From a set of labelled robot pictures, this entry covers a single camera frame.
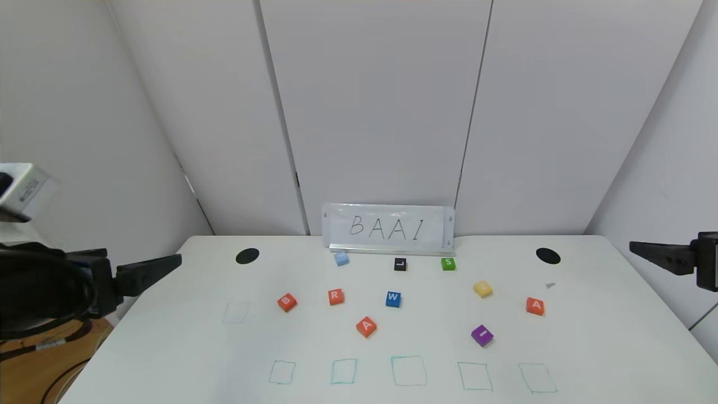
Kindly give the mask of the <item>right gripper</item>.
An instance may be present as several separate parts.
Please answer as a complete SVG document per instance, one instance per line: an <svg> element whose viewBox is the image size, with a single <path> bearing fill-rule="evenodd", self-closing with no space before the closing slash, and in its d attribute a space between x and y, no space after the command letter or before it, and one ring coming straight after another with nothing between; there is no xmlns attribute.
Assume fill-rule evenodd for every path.
<svg viewBox="0 0 718 404"><path fill-rule="evenodd" d="M689 245L631 241L629 250L677 276L697 271L697 286L706 291L717 291L717 232L700 232Z"/></svg>

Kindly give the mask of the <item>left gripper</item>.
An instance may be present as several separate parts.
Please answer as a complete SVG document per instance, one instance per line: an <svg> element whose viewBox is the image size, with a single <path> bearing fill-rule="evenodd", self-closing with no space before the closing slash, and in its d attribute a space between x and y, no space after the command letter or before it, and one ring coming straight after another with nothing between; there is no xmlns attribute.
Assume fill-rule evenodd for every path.
<svg viewBox="0 0 718 404"><path fill-rule="evenodd" d="M65 258L88 276L95 290L95 300L87 310L88 319L101 319L116 312L125 297L141 296L149 287L182 265L182 255L175 254L124 264L116 268L113 278L105 248L70 251Z"/></svg>

